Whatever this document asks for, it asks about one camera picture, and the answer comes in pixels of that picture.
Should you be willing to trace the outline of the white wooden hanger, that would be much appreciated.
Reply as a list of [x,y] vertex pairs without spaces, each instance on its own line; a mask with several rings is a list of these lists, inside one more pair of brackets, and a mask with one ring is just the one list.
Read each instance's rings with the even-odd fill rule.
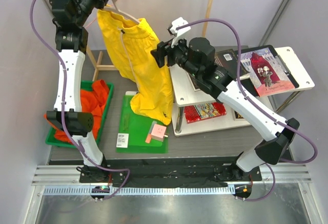
[[117,2],[115,2],[115,0],[110,0],[112,2],[112,5],[106,5],[104,6],[103,10],[104,11],[110,11],[110,12],[114,12],[116,14],[119,14],[121,16],[123,16],[125,19],[129,19],[131,21],[133,21],[135,24],[139,24],[140,21],[139,19],[133,17],[132,15],[120,10],[117,6]]

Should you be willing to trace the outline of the yellow shorts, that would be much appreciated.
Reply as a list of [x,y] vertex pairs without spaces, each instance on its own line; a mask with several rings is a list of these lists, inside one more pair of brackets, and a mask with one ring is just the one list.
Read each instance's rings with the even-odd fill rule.
[[173,87],[168,67],[158,67],[151,51],[159,39],[145,18],[136,24],[122,15],[98,10],[98,25],[112,64],[121,76],[135,82],[138,93],[130,106],[135,114],[171,122]]

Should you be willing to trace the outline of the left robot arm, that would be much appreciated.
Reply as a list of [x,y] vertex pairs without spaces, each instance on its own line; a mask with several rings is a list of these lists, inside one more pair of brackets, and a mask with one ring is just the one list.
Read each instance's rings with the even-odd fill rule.
[[104,154],[96,144],[92,129],[94,118],[84,112],[80,100],[81,71],[86,57],[88,32],[84,24],[93,9],[102,9],[109,0],[49,0],[56,26],[55,55],[59,59],[58,97],[48,121],[64,131],[83,156],[79,169],[97,182],[108,179]]

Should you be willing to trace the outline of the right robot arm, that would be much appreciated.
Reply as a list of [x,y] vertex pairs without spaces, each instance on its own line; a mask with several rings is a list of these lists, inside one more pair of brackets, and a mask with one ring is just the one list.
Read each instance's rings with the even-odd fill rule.
[[207,39],[197,37],[190,42],[180,39],[176,45],[172,40],[160,42],[151,55],[160,68],[178,65],[184,69],[196,79],[201,91],[230,106],[259,132],[262,142],[242,152],[231,168],[236,180],[244,180],[257,166],[280,161],[299,129],[299,121],[270,110],[238,84],[235,74],[215,64],[215,48]]

